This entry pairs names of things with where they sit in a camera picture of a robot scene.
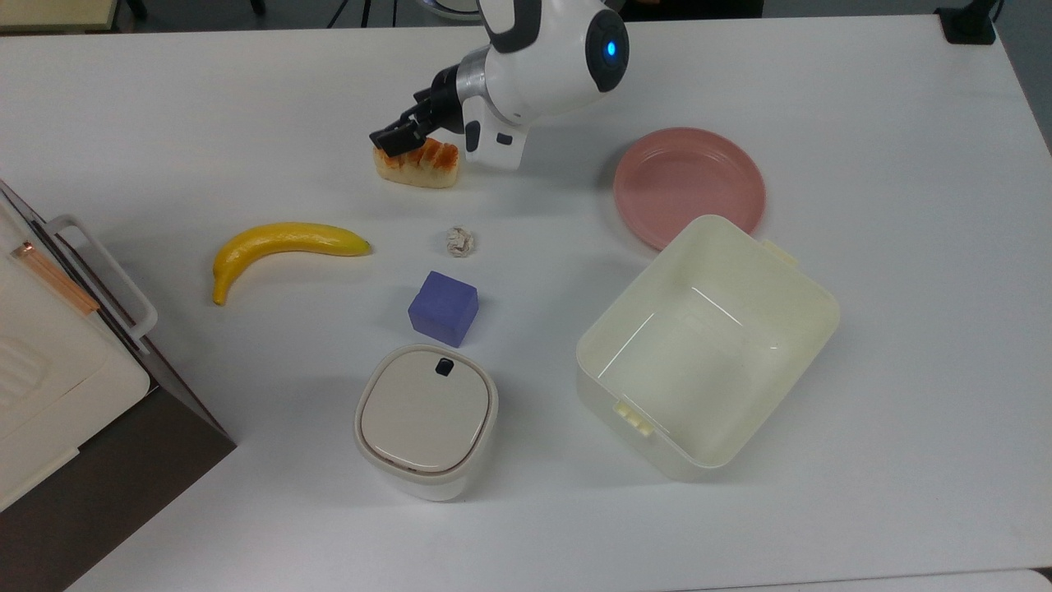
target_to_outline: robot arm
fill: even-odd
[[[370,134],[390,156],[438,127],[465,134],[467,159],[515,169],[530,124],[612,90],[628,64],[621,17],[601,0],[479,0],[490,44],[413,95],[417,105]]]

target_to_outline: crumpled paper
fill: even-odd
[[[446,231],[446,250],[453,257],[467,257],[474,249],[474,237],[463,226]]]

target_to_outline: bin lid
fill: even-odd
[[[441,473],[466,460],[490,414],[486,381],[438,348],[407,351],[380,369],[362,396],[362,440],[380,457]]]

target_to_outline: black cable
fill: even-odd
[[[343,7],[346,5],[347,5],[347,0],[343,0],[343,2],[340,2],[340,7],[336,9],[336,14],[332,15],[332,20],[329,21],[328,26],[326,26],[325,28],[332,28],[332,25],[336,24],[336,19],[340,18],[340,13],[343,12]],[[368,5],[369,1],[365,0],[365,6],[368,7]]]

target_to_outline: pink plate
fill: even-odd
[[[659,250],[706,213],[752,232],[766,203],[764,179],[749,155],[693,127],[661,129],[632,144],[618,164],[613,197],[628,227]]]

